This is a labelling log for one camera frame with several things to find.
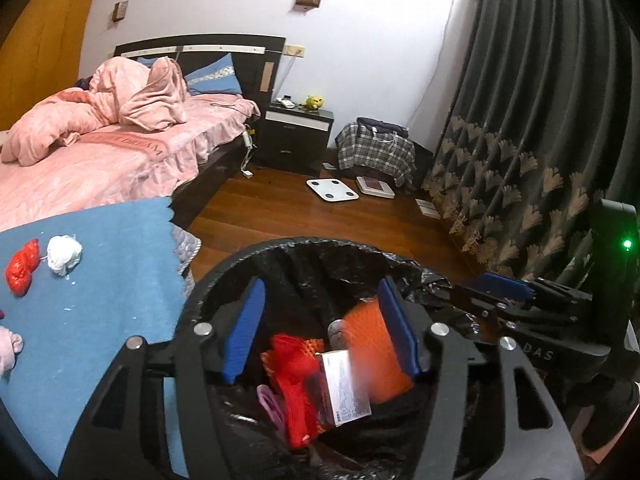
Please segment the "orange foam net sleeve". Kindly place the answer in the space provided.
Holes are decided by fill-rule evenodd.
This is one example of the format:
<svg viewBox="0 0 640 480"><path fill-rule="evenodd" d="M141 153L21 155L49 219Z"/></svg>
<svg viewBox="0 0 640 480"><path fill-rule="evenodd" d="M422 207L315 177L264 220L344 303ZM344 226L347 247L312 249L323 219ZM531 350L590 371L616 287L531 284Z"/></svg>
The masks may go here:
<svg viewBox="0 0 640 480"><path fill-rule="evenodd" d="M400 367L376 298L357 304L343 321L352 372L372 404L388 402L413 387Z"/></svg>

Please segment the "red sock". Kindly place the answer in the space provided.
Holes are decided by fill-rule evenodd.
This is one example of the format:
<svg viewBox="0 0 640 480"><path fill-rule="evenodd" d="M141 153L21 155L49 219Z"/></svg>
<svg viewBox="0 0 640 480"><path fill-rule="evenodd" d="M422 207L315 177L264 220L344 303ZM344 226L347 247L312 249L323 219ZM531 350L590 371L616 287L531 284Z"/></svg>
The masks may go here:
<svg viewBox="0 0 640 480"><path fill-rule="evenodd" d="M322 339L275 334L270 349L260 356L271 385L284 401L285 434L293 450L306 448L323 431L309 392L309 382L320 372L318 354L323 350Z"/></svg>

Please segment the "white blue alcohol pads box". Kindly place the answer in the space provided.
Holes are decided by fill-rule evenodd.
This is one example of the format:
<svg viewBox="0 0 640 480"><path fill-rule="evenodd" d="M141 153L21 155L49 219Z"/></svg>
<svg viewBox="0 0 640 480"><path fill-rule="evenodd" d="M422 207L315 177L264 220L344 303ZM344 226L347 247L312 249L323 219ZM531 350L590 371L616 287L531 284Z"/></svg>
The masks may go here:
<svg viewBox="0 0 640 480"><path fill-rule="evenodd" d="M332 426L341 427L371 415L367 391L356 381L347 350L321 353L320 368L323 409Z"/></svg>

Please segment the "white bathroom scale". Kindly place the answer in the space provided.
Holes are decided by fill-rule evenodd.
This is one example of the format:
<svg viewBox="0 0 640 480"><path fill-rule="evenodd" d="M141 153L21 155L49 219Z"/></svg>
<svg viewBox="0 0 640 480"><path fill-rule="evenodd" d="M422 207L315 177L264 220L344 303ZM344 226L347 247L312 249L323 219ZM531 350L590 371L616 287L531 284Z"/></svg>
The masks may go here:
<svg viewBox="0 0 640 480"><path fill-rule="evenodd" d="M306 185L327 203L351 202L359 198L359 195L348 185L333 178L309 179Z"/></svg>

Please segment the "blue table cloth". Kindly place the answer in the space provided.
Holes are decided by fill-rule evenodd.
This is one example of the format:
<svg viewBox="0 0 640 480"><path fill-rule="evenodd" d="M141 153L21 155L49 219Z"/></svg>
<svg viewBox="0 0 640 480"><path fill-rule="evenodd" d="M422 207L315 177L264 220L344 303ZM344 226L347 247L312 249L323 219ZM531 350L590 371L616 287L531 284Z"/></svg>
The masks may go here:
<svg viewBox="0 0 640 480"><path fill-rule="evenodd" d="M1 234L1 262L29 240L69 235L80 261L60 278L40 263L28 292L1 289L2 326L24 340L1 378L1 475L53 479L91 393L125 340L174 334L183 278L166 198L84 209Z"/></svg>

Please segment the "book on floor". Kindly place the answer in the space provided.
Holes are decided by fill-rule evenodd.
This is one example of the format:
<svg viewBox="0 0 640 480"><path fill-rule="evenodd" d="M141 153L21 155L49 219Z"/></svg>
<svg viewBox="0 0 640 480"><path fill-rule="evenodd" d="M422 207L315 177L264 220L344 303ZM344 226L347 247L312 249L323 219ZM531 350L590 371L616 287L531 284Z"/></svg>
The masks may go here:
<svg viewBox="0 0 640 480"><path fill-rule="evenodd" d="M385 181L358 176L356 183L360 191L367 196L386 198L386 200L392 200L395 197L394 190Z"/></svg>

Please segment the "bed with pink sheet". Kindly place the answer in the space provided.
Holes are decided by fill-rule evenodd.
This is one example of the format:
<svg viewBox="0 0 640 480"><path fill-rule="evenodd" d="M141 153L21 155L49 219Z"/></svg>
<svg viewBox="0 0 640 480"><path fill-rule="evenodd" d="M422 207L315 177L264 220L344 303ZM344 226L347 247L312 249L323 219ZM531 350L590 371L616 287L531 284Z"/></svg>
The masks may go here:
<svg viewBox="0 0 640 480"><path fill-rule="evenodd" d="M169 197L209 156L242 136L258 105L242 96L186 99L186 122L157 133L111 125L32 166L1 165L1 229L130 200Z"/></svg>

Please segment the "black nightstand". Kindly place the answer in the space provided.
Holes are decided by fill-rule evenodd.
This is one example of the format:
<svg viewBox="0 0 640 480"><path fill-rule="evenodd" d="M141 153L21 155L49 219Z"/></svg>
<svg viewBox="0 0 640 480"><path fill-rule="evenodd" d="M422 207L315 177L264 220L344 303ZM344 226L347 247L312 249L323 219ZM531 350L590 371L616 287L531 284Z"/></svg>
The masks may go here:
<svg viewBox="0 0 640 480"><path fill-rule="evenodd" d="M328 110L286 108L272 102L257 130L259 165L318 177L334 124Z"/></svg>

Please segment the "plaid bag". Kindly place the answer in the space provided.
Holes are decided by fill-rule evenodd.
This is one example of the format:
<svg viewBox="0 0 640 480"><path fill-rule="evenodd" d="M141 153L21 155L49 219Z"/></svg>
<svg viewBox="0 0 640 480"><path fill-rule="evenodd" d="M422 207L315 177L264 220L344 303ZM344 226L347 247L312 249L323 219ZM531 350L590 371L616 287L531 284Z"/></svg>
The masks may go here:
<svg viewBox="0 0 640 480"><path fill-rule="evenodd" d="M405 127L358 117L340 131L335 144L341 170L369 168L391 177L398 188L412 185L416 148Z"/></svg>

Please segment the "yellow plush toy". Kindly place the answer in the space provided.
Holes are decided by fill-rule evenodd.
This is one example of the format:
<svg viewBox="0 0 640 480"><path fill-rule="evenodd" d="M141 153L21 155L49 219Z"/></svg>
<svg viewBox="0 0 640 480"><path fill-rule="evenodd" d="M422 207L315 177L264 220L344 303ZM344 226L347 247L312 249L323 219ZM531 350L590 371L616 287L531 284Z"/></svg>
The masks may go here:
<svg viewBox="0 0 640 480"><path fill-rule="evenodd" d="M305 110L316 112L323 106L324 99L321 96L308 96L308 98L300 104Z"/></svg>

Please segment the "pink crumpled duvet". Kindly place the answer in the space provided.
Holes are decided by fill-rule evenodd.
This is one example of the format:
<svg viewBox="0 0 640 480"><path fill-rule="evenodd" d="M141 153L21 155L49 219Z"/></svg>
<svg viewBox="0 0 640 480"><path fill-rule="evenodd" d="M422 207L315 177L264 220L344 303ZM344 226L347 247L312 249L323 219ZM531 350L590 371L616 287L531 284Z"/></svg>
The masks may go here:
<svg viewBox="0 0 640 480"><path fill-rule="evenodd" d="M75 142L110 125L160 132L186 122L188 88L182 70L162 56L148 67L115 56L93 73L89 88L52 94L14 122L1 149L1 161L23 167L46 158L58 141Z"/></svg>

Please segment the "pink sock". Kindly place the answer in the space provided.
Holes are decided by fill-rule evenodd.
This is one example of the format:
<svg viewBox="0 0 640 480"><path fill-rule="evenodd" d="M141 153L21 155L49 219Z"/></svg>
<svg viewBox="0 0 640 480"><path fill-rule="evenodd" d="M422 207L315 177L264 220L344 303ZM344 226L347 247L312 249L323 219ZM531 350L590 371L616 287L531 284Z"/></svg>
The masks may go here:
<svg viewBox="0 0 640 480"><path fill-rule="evenodd" d="M24 347L24 341L20 334L12 330L0 327L0 375L6 374L15 366L16 356Z"/></svg>

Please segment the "black bed headboard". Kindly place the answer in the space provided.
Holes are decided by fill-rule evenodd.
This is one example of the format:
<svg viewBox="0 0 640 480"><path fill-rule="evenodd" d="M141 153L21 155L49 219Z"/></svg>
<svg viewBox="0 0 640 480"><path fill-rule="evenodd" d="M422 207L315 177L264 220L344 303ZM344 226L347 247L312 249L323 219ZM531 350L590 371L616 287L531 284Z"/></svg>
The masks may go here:
<svg viewBox="0 0 640 480"><path fill-rule="evenodd" d="M230 54L245 99L264 112L271 103L274 82L286 39L278 36L199 34L169 36L119 44L115 56L169 56L187 75Z"/></svg>

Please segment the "wooden wardrobe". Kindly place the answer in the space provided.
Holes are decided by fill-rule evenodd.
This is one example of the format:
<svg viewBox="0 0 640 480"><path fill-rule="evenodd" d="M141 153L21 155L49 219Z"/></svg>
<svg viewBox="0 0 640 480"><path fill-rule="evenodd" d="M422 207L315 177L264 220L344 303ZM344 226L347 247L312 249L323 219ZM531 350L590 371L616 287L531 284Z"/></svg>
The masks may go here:
<svg viewBox="0 0 640 480"><path fill-rule="evenodd" d="M1 46L1 128L78 78L92 0L29 0Z"/></svg>

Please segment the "wall power socket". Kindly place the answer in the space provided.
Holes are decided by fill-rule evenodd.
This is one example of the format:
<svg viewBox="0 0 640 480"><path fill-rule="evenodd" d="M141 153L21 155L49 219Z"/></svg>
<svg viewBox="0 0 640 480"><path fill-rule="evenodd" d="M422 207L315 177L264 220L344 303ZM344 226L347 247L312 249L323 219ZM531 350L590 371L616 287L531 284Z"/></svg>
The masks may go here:
<svg viewBox="0 0 640 480"><path fill-rule="evenodd" d="M283 48L283 54L290 56L291 58L303 58L306 53L306 48L303 46L296 46L296 44L286 44Z"/></svg>

